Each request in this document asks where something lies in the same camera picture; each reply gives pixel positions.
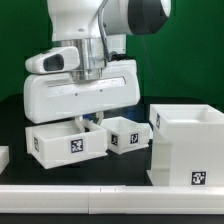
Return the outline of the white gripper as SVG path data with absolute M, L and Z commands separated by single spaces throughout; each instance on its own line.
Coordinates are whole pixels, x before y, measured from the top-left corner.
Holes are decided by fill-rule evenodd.
M 75 117 L 80 132 L 89 132 L 82 115 L 96 113 L 101 124 L 104 112 L 136 105 L 140 100 L 135 60 L 112 61 L 93 81 L 74 81 L 68 73 L 30 75 L 24 84 L 24 111 L 33 123 Z

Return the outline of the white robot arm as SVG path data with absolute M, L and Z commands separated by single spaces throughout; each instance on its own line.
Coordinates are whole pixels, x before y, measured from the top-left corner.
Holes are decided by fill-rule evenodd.
M 25 115 L 38 124 L 135 105 L 140 100 L 128 35 L 154 34 L 171 0 L 46 0 L 52 47 L 26 60 Z

